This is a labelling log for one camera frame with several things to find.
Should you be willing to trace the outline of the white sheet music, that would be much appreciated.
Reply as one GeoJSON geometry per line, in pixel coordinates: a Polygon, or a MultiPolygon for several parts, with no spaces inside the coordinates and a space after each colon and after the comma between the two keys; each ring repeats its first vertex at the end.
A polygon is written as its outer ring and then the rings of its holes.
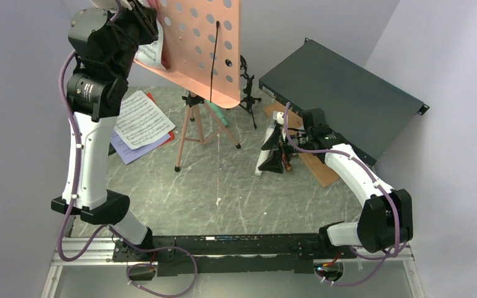
{"type": "Polygon", "coordinates": [[[157,22],[157,29],[158,40],[148,45],[139,46],[134,60],[153,69],[166,70],[162,62],[164,32],[159,21],[157,22]]]}
{"type": "Polygon", "coordinates": [[[176,125],[143,91],[122,100],[114,131],[135,150],[168,135],[176,125]]]}

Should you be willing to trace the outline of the black tripod mic stand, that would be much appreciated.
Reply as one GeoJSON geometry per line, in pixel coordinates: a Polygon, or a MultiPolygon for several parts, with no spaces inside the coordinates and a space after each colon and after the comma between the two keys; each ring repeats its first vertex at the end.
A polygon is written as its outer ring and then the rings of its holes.
{"type": "Polygon", "coordinates": [[[252,96],[253,80],[255,78],[255,75],[250,76],[247,73],[248,65],[243,55],[240,56],[240,70],[240,77],[246,80],[246,85],[243,88],[243,93],[245,96],[241,99],[239,106],[251,115],[253,128],[257,129],[257,124],[255,122],[255,116],[252,108],[256,102],[261,101],[261,98],[252,96]]]}

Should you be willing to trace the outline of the pink music stand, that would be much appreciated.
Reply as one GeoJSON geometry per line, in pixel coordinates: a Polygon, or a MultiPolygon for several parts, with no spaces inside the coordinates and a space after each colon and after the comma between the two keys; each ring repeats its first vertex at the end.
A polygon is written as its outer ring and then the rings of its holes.
{"type": "Polygon", "coordinates": [[[205,145],[225,133],[236,148],[241,144],[209,104],[236,107],[241,99],[240,1],[148,1],[162,27],[161,50],[151,60],[142,47],[135,62],[187,90],[186,111],[179,138],[175,171],[181,169],[188,125],[194,121],[205,145]]]}

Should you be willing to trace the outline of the green condenser microphone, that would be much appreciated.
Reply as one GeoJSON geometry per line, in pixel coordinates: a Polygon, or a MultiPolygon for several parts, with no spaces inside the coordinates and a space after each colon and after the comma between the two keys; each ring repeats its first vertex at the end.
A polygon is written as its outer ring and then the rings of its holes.
{"type": "Polygon", "coordinates": [[[229,122],[226,116],[224,115],[222,109],[218,105],[214,104],[213,102],[209,102],[208,105],[212,109],[212,111],[215,113],[217,118],[224,124],[224,126],[228,127],[229,122]]]}

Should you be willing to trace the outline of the red sheet music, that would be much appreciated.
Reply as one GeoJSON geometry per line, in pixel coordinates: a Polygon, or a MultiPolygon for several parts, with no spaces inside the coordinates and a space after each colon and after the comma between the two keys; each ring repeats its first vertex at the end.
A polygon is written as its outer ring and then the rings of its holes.
{"type": "MultiPolygon", "coordinates": [[[[150,100],[152,100],[155,104],[156,104],[156,100],[153,98],[153,96],[150,94],[150,93],[146,93],[146,95],[148,96],[148,98],[150,100]]],[[[169,143],[171,142],[172,140],[175,139],[175,133],[174,131],[170,131],[167,135],[165,135],[163,138],[161,138],[163,141],[159,144],[159,147],[166,144],[166,143],[169,143]]]]}

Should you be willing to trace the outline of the purple sheet paper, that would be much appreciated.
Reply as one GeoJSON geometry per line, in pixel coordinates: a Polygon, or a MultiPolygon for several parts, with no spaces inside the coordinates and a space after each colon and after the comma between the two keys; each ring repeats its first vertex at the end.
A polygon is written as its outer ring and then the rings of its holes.
{"type": "Polygon", "coordinates": [[[111,143],[113,144],[114,148],[116,149],[116,153],[120,156],[125,165],[130,164],[131,162],[141,158],[147,153],[150,153],[154,149],[158,148],[159,144],[162,141],[163,140],[160,138],[149,145],[144,145],[137,149],[131,149],[127,144],[125,144],[125,142],[120,138],[120,136],[118,136],[117,133],[113,132],[111,137],[111,143]]]}

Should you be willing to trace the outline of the white handheld microphone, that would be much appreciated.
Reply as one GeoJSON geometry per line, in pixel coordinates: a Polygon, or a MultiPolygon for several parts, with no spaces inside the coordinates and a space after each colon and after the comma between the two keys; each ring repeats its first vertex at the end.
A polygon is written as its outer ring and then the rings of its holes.
{"type": "Polygon", "coordinates": [[[276,161],[273,161],[273,148],[278,141],[279,131],[275,124],[270,124],[265,132],[263,145],[255,166],[255,175],[261,176],[264,171],[272,173],[281,173],[281,165],[278,166],[276,161]]]}

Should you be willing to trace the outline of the black round-base mic stand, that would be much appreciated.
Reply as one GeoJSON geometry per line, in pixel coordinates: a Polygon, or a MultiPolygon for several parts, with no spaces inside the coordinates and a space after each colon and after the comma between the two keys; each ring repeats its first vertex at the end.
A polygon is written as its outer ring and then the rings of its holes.
{"type": "Polygon", "coordinates": [[[116,149],[114,148],[113,144],[109,144],[108,155],[111,156],[116,153],[116,149]]]}

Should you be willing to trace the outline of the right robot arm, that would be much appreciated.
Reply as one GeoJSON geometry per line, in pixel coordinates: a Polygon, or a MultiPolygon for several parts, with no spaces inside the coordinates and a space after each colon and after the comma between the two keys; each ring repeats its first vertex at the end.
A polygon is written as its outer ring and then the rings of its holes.
{"type": "Polygon", "coordinates": [[[357,222],[336,222],[319,230],[319,253],[331,258],[342,246],[360,247],[369,253],[396,256],[413,238],[412,198],[380,179],[339,133],[326,123],[321,109],[304,114],[303,128],[288,126],[289,113],[275,111],[268,126],[255,174],[283,173],[291,155],[308,153],[332,169],[362,206],[357,222]]]}

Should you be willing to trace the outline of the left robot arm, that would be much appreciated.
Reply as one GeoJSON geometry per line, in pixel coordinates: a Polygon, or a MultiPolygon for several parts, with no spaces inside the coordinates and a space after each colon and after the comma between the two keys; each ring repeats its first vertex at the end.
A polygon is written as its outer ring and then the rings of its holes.
{"type": "Polygon", "coordinates": [[[152,230],[129,209],[130,199],[106,187],[111,137],[127,91],[138,47],[158,38],[156,10],[141,1],[116,1],[82,9],[71,20],[69,79],[60,79],[71,132],[65,188],[51,202],[55,212],[78,215],[93,225],[107,225],[129,245],[139,261],[152,256],[152,230]]]}

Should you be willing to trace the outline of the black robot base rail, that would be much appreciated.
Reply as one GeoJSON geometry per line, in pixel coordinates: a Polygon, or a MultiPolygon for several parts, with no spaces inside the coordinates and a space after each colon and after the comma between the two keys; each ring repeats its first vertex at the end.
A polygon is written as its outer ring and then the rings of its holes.
{"type": "Polygon", "coordinates": [[[312,274],[321,263],[354,258],[347,246],[334,246],[324,233],[254,235],[167,235],[153,238],[156,253],[140,253],[115,242],[116,263],[153,261],[159,277],[199,273],[290,271],[312,274]]]}

